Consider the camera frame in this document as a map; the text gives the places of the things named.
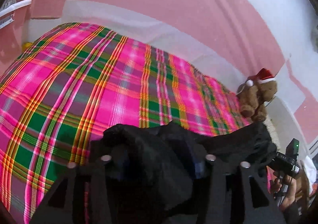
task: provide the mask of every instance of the metal screw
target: metal screw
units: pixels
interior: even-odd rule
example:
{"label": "metal screw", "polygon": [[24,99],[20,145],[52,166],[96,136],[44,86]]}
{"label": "metal screw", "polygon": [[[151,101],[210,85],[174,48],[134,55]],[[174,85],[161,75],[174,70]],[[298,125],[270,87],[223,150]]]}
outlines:
{"label": "metal screw", "polygon": [[251,164],[247,161],[242,161],[241,162],[241,167],[244,167],[244,168],[250,168]]}
{"label": "metal screw", "polygon": [[217,157],[212,155],[212,154],[206,155],[206,160],[208,160],[208,161],[215,161],[216,159],[217,159]]}
{"label": "metal screw", "polygon": [[110,161],[110,160],[112,160],[112,156],[110,156],[110,155],[101,156],[101,160],[105,161],[105,162]]}
{"label": "metal screw", "polygon": [[75,163],[75,162],[69,162],[69,163],[67,164],[67,167],[68,167],[68,168],[75,168],[75,167],[76,167],[76,163]]}

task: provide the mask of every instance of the brown teddy bear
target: brown teddy bear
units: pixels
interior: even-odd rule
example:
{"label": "brown teddy bear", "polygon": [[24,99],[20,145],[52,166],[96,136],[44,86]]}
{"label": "brown teddy bear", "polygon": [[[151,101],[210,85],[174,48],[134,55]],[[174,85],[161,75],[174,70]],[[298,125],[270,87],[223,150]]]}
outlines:
{"label": "brown teddy bear", "polygon": [[277,92],[277,82],[271,72],[261,69],[257,75],[249,77],[239,90],[237,97],[241,114],[254,122],[264,121],[267,116],[264,102],[270,102]]}

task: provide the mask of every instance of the bed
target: bed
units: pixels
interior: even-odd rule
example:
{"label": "bed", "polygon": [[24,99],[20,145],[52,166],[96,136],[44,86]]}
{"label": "bed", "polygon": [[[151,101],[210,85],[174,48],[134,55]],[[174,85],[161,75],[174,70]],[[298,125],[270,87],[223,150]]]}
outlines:
{"label": "bed", "polygon": [[1,201],[28,223],[69,162],[117,123],[215,136],[249,122],[234,93],[186,61],[89,23],[36,40],[0,78]]}

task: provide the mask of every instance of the human hand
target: human hand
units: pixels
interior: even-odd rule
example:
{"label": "human hand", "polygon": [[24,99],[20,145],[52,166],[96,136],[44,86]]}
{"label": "human hand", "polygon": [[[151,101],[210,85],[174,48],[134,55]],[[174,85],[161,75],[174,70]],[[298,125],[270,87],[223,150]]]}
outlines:
{"label": "human hand", "polygon": [[[279,176],[278,172],[274,172],[274,176]],[[288,206],[290,206],[295,201],[295,194],[296,194],[296,180],[291,178],[290,176],[284,176],[283,184],[288,185],[288,190],[285,195],[285,198],[282,204],[279,206],[281,211],[284,211]],[[281,189],[282,184],[279,178],[276,178],[275,181],[271,184],[271,193],[274,194],[275,192],[279,192]]]}

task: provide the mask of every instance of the wire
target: wire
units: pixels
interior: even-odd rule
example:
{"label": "wire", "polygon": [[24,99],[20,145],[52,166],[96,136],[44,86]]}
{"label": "wire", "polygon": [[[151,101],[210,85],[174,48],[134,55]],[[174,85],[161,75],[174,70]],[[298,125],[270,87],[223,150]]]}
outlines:
{"label": "wire", "polygon": [[[295,167],[296,167],[296,161],[294,160],[294,165],[293,165],[293,168],[292,168],[293,171],[295,170]],[[289,182],[289,185],[288,185],[286,194],[288,193],[288,189],[289,189],[290,185],[292,184],[292,180],[293,180],[293,177],[291,176],[291,179],[290,179],[290,182]],[[286,195],[284,196],[284,199],[281,200],[281,203],[279,204],[279,206],[281,206],[281,205],[283,204],[285,198],[286,198]]]}

